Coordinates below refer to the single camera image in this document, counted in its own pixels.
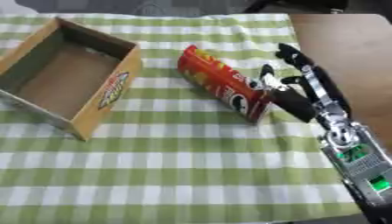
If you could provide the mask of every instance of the checkered tablecloth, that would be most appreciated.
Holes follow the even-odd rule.
[[[54,15],[0,17],[2,53]],[[0,223],[258,223],[357,213],[317,124],[272,107],[258,126],[177,72],[190,44],[258,75],[296,44],[287,15],[61,15],[143,49],[144,70],[87,142],[0,105]]]

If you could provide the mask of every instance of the table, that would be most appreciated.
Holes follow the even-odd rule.
[[[291,15],[304,53],[326,69],[353,116],[392,152],[392,27],[371,14]]]
[[[56,15],[0,17],[0,53]],[[144,70],[91,140],[80,142],[0,104],[0,220],[17,223],[257,223],[358,213],[320,152],[317,124],[277,107],[257,126],[187,82],[190,44],[258,76],[295,69],[284,14],[200,18],[66,14],[139,43]]]

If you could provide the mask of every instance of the wooden table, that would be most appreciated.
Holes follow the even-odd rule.
[[[392,26],[369,14],[291,15],[301,49],[325,68],[353,116],[392,152]]]

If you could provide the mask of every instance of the floor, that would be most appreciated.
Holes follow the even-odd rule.
[[[105,12],[140,16],[197,17],[211,14],[241,13],[254,0],[1,0],[1,13],[33,12]],[[271,5],[264,12],[312,13],[316,11]],[[348,13],[382,14],[376,0],[351,0]],[[323,220],[295,222],[295,224],[367,223],[360,214]]]

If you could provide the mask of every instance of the open box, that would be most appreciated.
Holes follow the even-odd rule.
[[[87,140],[141,66],[135,43],[54,18],[4,55],[0,96]]]

